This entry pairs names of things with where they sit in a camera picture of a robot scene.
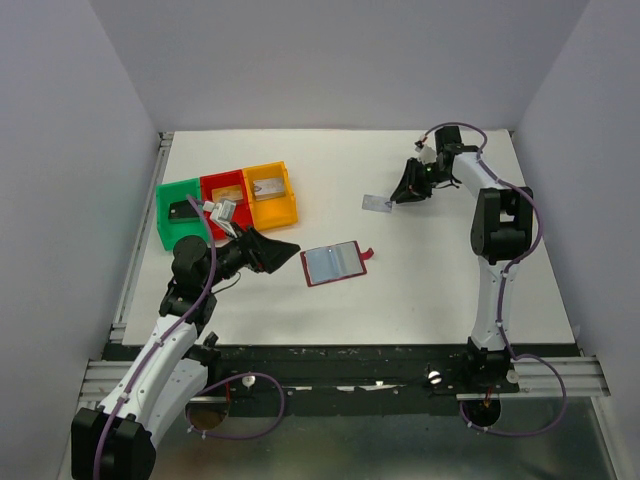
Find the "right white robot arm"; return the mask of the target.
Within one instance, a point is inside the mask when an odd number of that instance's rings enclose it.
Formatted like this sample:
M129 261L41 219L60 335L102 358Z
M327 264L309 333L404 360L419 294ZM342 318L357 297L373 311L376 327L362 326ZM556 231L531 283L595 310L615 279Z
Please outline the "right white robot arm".
M460 131L463 126L443 123L415 142L418 155L406 161L390 201L423 201L440 186L464 186L476 201L470 244L478 258L479 295L458 381L480 392L505 379L510 369L514 354L507 330L512 287L519 263L537 248L541 236L533 233L531 190L494 173L484 161L487 134L475 128L482 144L467 145Z

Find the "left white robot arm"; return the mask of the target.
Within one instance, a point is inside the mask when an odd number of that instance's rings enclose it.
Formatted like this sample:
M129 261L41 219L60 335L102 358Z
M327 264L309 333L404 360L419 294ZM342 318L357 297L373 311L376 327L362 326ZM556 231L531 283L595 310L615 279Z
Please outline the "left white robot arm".
M217 304L213 286L243 268L271 274L300 250L254 228L235 233L221 248L196 235L175 244L172 278L149 339L99 405L80 408L72 421L73 478L149 478L163 437L187 403L220 387L216 336L196 344Z

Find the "white VIP card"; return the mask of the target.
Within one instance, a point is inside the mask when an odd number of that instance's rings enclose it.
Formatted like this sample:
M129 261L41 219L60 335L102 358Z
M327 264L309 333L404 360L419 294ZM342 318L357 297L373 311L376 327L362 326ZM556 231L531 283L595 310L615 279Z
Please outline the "white VIP card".
M379 213L391 213L393 202L383 196L365 194L362 200L362 209Z

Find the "red leather card holder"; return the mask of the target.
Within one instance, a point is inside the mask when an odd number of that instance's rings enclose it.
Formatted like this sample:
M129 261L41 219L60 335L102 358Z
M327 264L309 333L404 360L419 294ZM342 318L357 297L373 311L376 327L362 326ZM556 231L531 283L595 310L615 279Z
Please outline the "red leather card holder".
M300 253L308 287L366 275L365 262L373 256L372 248L362 251L357 241L316 247Z

